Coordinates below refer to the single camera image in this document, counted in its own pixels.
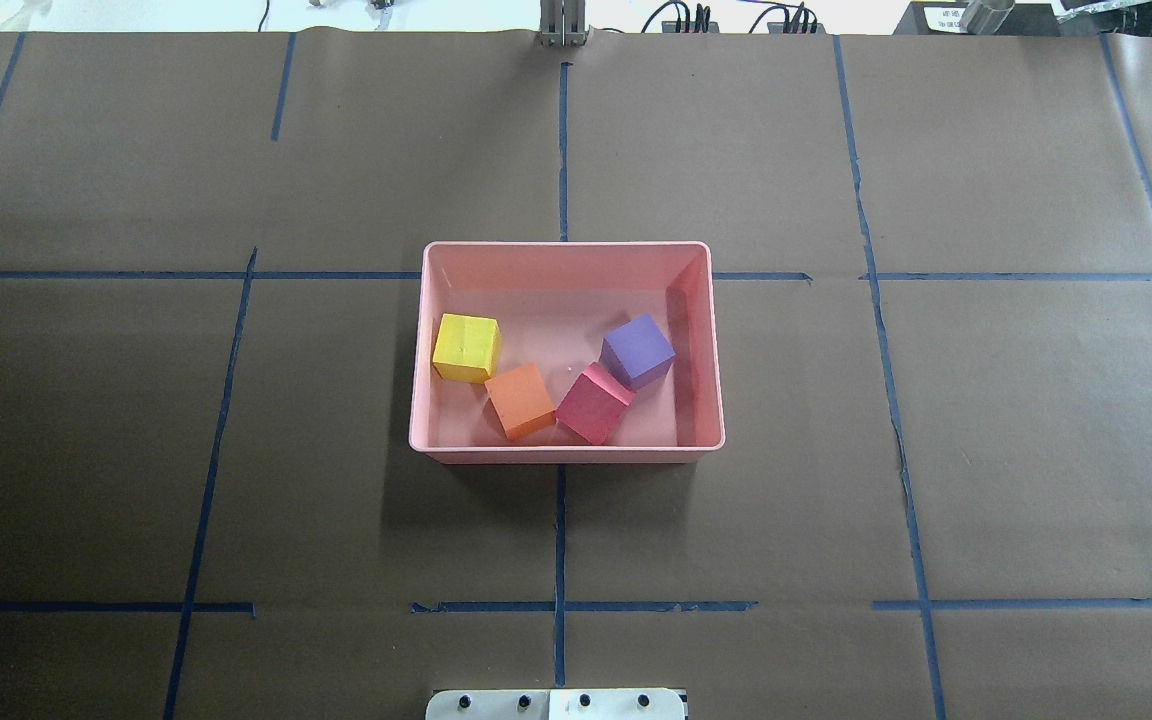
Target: white label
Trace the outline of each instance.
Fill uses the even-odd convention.
[[[963,20],[961,8],[923,8],[923,14],[927,15],[927,28],[934,32],[965,32],[960,25]]]

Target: pink-red block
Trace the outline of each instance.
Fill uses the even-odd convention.
[[[558,420],[590,445],[602,445],[637,395],[598,363],[585,367],[558,404]]]

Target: cube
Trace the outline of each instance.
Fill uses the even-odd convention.
[[[598,363],[585,367],[558,404],[558,420],[590,445],[607,442],[637,393],[622,386]]]
[[[500,373],[484,382],[500,418],[503,437],[518,439],[554,424],[554,401],[535,363]]]
[[[445,381],[485,382],[500,361],[500,325],[492,318],[444,313],[434,342],[434,369]]]
[[[599,361],[622,386],[641,391],[669,372],[673,347],[652,314],[639,314],[607,333]]]

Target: purple cube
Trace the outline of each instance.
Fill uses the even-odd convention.
[[[639,391],[669,372],[673,347],[652,314],[639,314],[607,333],[599,361],[623,386]]]

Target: pink plastic container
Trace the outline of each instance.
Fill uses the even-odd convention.
[[[536,363],[554,402],[598,361],[602,336],[649,313],[675,348],[616,432],[590,446],[561,424],[509,442],[479,384],[430,365],[444,313],[495,318],[497,372]],[[414,450],[470,462],[695,462],[723,446],[713,278],[700,242],[434,242],[420,268]]]

